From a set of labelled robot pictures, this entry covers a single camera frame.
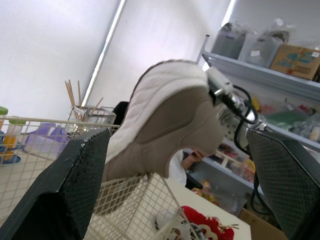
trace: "cardboard box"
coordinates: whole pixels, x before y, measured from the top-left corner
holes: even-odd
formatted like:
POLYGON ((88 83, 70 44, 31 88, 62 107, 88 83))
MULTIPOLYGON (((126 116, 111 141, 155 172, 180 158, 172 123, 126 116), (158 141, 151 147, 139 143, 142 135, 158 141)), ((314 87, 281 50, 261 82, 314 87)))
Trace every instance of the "cardboard box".
POLYGON ((252 240, 288 240, 282 231, 247 209, 242 209, 239 219, 250 225, 252 240))
POLYGON ((320 66, 320 50, 283 44, 270 69, 303 79, 313 80, 320 66))

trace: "plastic container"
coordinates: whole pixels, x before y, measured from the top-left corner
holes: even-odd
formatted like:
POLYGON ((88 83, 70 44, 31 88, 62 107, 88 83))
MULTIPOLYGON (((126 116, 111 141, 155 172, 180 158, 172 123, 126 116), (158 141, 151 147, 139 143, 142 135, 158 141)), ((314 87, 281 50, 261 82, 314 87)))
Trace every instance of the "plastic container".
MULTIPOLYGON (((0 106, 0 117, 4 117, 7 114, 8 114, 8 109, 3 106, 0 106)), ((0 131, 3 124, 4 124, 4 121, 0 119, 0 131)))
POLYGON ((247 34, 238 60, 269 68, 282 44, 277 37, 247 34))
POLYGON ((238 59, 246 37, 237 32, 219 31, 211 52, 231 59, 238 59))
POLYGON ((26 124, 26 120, 23 119, 12 119, 9 120, 9 126, 4 136, 3 145, 5 147, 4 161, 9 160, 14 156, 14 151, 7 149, 13 149, 16 147, 18 139, 17 136, 21 135, 22 128, 26 124))

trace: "white shelf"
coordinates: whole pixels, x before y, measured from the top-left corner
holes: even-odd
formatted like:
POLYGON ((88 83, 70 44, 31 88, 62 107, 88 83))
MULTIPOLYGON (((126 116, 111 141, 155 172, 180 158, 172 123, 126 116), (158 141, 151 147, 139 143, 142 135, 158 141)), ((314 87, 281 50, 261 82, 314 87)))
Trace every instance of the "white shelf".
POLYGON ((209 66, 215 66, 228 76, 278 93, 320 104, 320 83, 291 76, 261 66, 203 51, 209 66))
POLYGON ((292 132, 289 132, 287 130, 284 130, 280 127, 277 127, 277 126, 274 126, 274 125, 271 125, 269 123, 268 124, 268 127, 270 129, 272 129, 274 132, 278 133, 278 134, 281 134, 281 135, 284 135, 288 138, 291 138, 293 140, 296 140, 298 141, 301 145, 305 146, 306 148, 308 149, 311 149, 313 151, 316 151, 317 153, 320 153, 320 144, 315 142, 315 141, 311 141, 307 138, 304 138, 303 136, 299 136, 297 134, 294 134, 292 132))
MULTIPOLYGON (((247 187, 251 188, 252 190, 254 189, 254 184, 243 179, 242 177, 236 175, 235 173, 233 173, 231 170, 225 168, 225 167, 222 167, 219 163, 217 163, 216 161, 210 159, 209 157, 205 157, 203 160, 202 160, 204 163, 218 169, 219 171, 223 172, 224 174, 228 175, 229 177, 237 180, 238 182, 246 185, 247 187)), ((262 192, 262 189, 261 187, 259 186, 258 188, 258 191, 259 193, 263 194, 262 192)))

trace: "white table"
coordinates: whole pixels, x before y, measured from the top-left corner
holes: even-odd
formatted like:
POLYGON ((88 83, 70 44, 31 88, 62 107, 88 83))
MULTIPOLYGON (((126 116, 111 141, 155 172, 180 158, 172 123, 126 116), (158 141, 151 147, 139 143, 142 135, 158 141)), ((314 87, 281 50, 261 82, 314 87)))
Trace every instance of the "white table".
POLYGON ((218 217, 223 225, 239 224, 239 229, 233 229, 233 239, 251 240, 251 230, 247 223, 198 196, 175 180, 168 178, 166 182, 180 206, 192 207, 205 216, 218 217))

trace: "black cable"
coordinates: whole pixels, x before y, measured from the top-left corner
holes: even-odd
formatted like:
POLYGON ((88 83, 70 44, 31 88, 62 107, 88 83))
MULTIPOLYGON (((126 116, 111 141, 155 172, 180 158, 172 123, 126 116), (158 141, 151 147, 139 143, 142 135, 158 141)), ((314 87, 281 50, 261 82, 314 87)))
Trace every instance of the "black cable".
POLYGON ((269 213, 269 215, 271 215, 272 217, 275 218, 274 213, 271 211, 271 209, 268 207, 268 205, 265 203, 265 201, 260 196, 260 192, 258 191, 258 187, 259 187, 259 178, 258 178, 258 175, 257 175, 257 171, 255 171, 254 178, 253 178, 253 191, 254 191, 254 194, 258 198, 258 200, 259 200, 260 204, 262 205, 262 207, 269 213))
POLYGON ((247 92, 247 90, 245 90, 244 88, 242 88, 242 87, 240 87, 240 86, 237 86, 237 85, 233 85, 233 87, 234 87, 235 89, 238 89, 238 90, 240 90, 241 92, 243 92, 243 93, 246 95, 246 97, 248 98, 248 101, 249 101, 250 103, 252 103, 251 96, 250 96, 250 94, 247 92))
MULTIPOLYGON (((248 116, 248 114, 250 113, 250 108, 248 108, 244 114, 244 117, 246 118, 248 116)), ((241 130, 242 125, 245 123, 245 121, 241 120, 240 123, 238 124, 238 126, 236 127, 236 130, 234 132, 234 137, 233 137, 233 142, 235 144, 235 146, 240 149, 242 152, 244 152, 245 154, 251 156, 251 153, 248 152, 247 150, 245 150, 242 146, 240 146, 239 142, 238 142, 238 135, 239 132, 241 130)))
POLYGON ((261 214, 261 215, 269 215, 268 212, 262 212, 262 211, 259 211, 256 209, 255 204, 254 204, 255 203, 255 196, 256 196, 256 193, 255 193, 255 191, 253 191, 251 194, 251 197, 250 197, 250 206, 253 209, 253 211, 255 211, 256 213, 261 214))
MULTIPOLYGON (((237 148, 239 148, 241 151, 243 151, 244 153, 246 153, 247 155, 250 156, 250 159, 252 159, 252 155, 249 151, 245 150, 243 147, 240 146, 239 142, 238 142, 238 135, 239 135, 239 132, 241 130, 241 127, 242 125, 247 122, 247 123, 250 123, 250 121, 247 119, 247 116, 249 115, 250 111, 253 112, 254 114, 254 121, 252 121, 253 123, 252 124, 255 124, 258 122, 258 114, 257 114, 257 111, 256 109, 253 107, 252 105, 252 99, 251 99, 251 96, 250 94, 245 90, 243 89, 242 87, 240 86, 237 86, 237 85, 234 85, 233 86, 235 89, 238 89, 240 90, 241 92, 243 92, 246 97, 247 97, 247 100, 244 101, 244 105, 247 107, 247 110, 245 112, 244 115, 242 114, 236 114, 238 117, 241 118, 241 121, 240 123, 238 124, 235 132, 234 132, 234 144, 237 148)), ((258 175, 257 175, 257 172, 254 173, 254 179, 253 179, 253 192, 252 192, 252 195, 251 195, 251 198, 250 198, 250 205, 251 205, 251 208, 257 212, 258 214, 261 214, 261 215, 271 215, 272 217, 275 218, 273 212, 271 211, 271 209, 267 206, 267 204, 264 202, 264 200, 262 199, 262 197, 260 196, 260 193, 258 191, 258 187, 259 187, 259 179, 258 179, 258 175), (262 205, 262 207, 267 211, 267 212, 262 212, 262 211, 259 211, 255 208, 254 206, 254 200, 255 200, 255 196, 258 198, 260 204, 262 205)))

